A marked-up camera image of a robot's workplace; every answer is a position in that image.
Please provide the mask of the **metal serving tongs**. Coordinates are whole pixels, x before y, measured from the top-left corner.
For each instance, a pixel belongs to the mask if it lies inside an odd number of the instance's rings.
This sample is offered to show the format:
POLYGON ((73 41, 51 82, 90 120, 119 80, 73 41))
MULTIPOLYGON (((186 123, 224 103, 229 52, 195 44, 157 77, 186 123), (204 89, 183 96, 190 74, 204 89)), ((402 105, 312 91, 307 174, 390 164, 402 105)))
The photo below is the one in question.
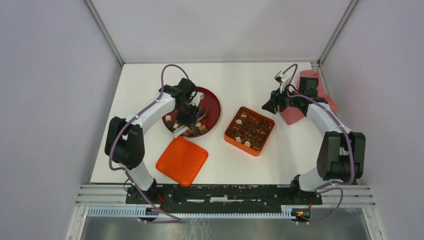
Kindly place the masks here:
POLYGON ((205 110, 205 108, 200 108, 199 114, 194 122, 193 125, 180 125, 179 127, 177 127, 174 131, 173 131, 173 137, 177 138, 179 136, 181 137, 197 137, 198 135, 200 135, 200 126, 201 124, 201 120, 203 118, 205 118, 208 114, 210 113, 210 110, 205 110))

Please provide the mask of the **orange compartment chocolate box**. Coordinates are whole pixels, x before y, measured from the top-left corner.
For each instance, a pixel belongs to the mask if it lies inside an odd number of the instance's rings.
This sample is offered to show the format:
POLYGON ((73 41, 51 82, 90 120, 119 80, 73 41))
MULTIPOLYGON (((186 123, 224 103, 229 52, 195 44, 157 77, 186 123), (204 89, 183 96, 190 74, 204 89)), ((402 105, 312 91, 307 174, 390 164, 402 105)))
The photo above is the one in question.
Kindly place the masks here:
POLYGON ((254 156, 258 157, 263 151, 273 129, 275 122, 252 109, 242 106, 238 109, 228 127, 224 132, 224 140, 232 146, 254 156), (242 124, 237 124, 236 120, 241 120, 242 124), (249 141, 251 146, 244 145, 249 141))

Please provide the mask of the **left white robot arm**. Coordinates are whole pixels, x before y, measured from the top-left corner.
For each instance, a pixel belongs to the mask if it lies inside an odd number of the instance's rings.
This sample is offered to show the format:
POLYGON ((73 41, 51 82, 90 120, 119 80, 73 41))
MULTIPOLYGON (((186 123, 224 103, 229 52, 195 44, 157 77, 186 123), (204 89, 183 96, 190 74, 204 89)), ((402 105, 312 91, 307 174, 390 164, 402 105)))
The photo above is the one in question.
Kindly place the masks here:
POLYGON ((104 152, 109 163, 117 163, 117 170, 123 170, 139 189, 137 196, 145 204, 151 204, 157 198, 157 190, 152 187, 156 180, 143 162, 145 134, 171 112, 176 112, 175 121, 180 127, 193 127, 200 116, 203 99, 204 94, 197 86, 182 78, 177 85, 163 84, 142 109, 126 118, 115 116, 110 120, 104 152))

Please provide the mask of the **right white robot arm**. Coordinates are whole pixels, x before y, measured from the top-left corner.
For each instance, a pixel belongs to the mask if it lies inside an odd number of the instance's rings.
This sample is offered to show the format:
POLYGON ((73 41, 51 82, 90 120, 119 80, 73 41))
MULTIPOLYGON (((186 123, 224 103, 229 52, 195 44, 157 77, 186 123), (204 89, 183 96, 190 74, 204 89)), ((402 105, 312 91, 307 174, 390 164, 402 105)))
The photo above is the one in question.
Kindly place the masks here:
POLYGON ((279 87, 270 94, 262 109, 272 114, 296 108, 308 118, 322 136, 316 167, 294 179, 289 199, 302 204, 309 192, 336 185, 350 185, 363 174, 366 138, 353 132, 332 112, 328 101, 318 95, 319 79, 302 77, 298 88, 283 73, 275 76, 279 87))

